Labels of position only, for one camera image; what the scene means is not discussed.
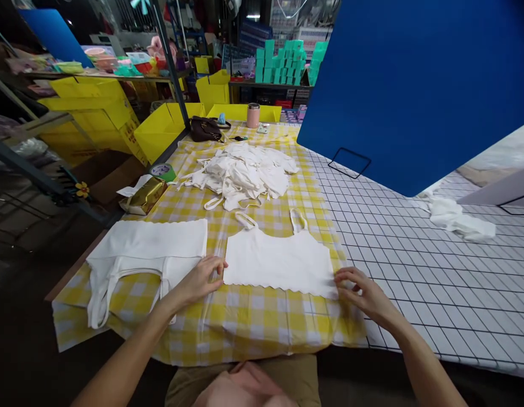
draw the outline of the blue backdrop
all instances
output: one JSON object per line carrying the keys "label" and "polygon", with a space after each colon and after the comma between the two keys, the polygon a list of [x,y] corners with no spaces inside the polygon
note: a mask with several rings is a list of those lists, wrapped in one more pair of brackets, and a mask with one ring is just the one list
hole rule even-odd
{"label": "blue backdrop", "polygon": [[298,143],[413,196],[523,124],[524,0],[347,0]]}
{"label": "blue backdrop", "polygon": [[80,62],[85,68],[94,67],[57,10],[43,8],[19,13],[54,58]]}

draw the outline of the tape roll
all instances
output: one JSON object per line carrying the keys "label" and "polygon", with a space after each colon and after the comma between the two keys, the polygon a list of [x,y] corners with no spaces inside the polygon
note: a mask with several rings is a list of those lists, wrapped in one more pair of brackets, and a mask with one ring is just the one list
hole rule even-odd
{"label": "tape roll", "polygon": [[149,174],[165,182],[171,182],[176,177],[175,171],[169,164],[155,164],[150,168]]}

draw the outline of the white grid mat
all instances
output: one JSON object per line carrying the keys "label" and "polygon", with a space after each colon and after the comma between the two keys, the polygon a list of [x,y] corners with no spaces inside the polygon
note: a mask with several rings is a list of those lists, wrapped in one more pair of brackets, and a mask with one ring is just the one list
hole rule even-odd
{"label": "white grid mat", "polygon": [[[349,263],[381,286],[435,354],[524,376],[524,217],[464,205],[464,213],[497,224],[495,239],[467,243],[435,227],[411,199],[310,154]],[[437,195],[457,200],[476,189],[453,172]],[[387,331],[365,319],[362,346],[399,352]]]}

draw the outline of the stack of teal boxes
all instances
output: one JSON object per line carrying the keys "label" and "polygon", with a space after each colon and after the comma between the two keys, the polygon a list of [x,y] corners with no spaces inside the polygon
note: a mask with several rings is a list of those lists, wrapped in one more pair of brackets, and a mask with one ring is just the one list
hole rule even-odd
{"label": "stack of teal boxes", "polygon": [[299,86],[306,59],[303,41],[286,41],[276,56],[274,50],[275,40],[267,40],[264,49],[256,50],[256,83]]}
{"label": "stack of teal boxes", "polygon": [[311,64],[309,66],[309,84],[314,86],[318,78],[318,70],[320,69],[320,64],[324,59],[326,50],[328,49],[327,42],[317,42],[314,46],[313,58],[311,59]]}

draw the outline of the yellow gingham tablecloth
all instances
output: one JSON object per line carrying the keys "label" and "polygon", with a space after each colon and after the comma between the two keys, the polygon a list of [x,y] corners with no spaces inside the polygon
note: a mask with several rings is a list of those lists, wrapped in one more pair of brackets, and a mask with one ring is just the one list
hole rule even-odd
{"label": "yellow gingham tablecloth", "polygon": [[[289,209],[298,208],[306,217],[313,237],[330,249],[335,270],[344,266],[346,257],[311,170],[309,152],[295,143],[299,127],[272,124],[269,134],[260,135],[244,122],[232,124],[228,138],[249,137],[251,144],[271,147],[293,157],[300,168],[291,176],[285,196],[263,200],[261,207],[249,207],[246,213],[264,233],[288,237],[292,236]],[[201,168],[198,159],[210,158],[223,147],[220,143],[194,143],[187,139],[169,160],[179,176]],[[214,196],[208,189],[182,187],[176,191],[176,186],[171,185],[148,216],[127,215],[124,219],[182,222],[206,218],[207,253],[224,256],[227,238],[238,233],[241,224],[222,204],[212,211],[203,208]],[[53,301],[60,351],[108,328],[128,338],[149,312],[159,286],[159,278],[152,274],[122,278],[112,294],[107,328],[95,331],[88,327],[86,314],[89,274],[90,269],[84,263]],[[356,310],[338,301],[281,289],[224,285],[177,315],[176,323],[164,333],[153,357],[178,366],[212,365],[284,353],[311,353],[332,343],[353,347],[361,338],[365,338],[363,319]]]}

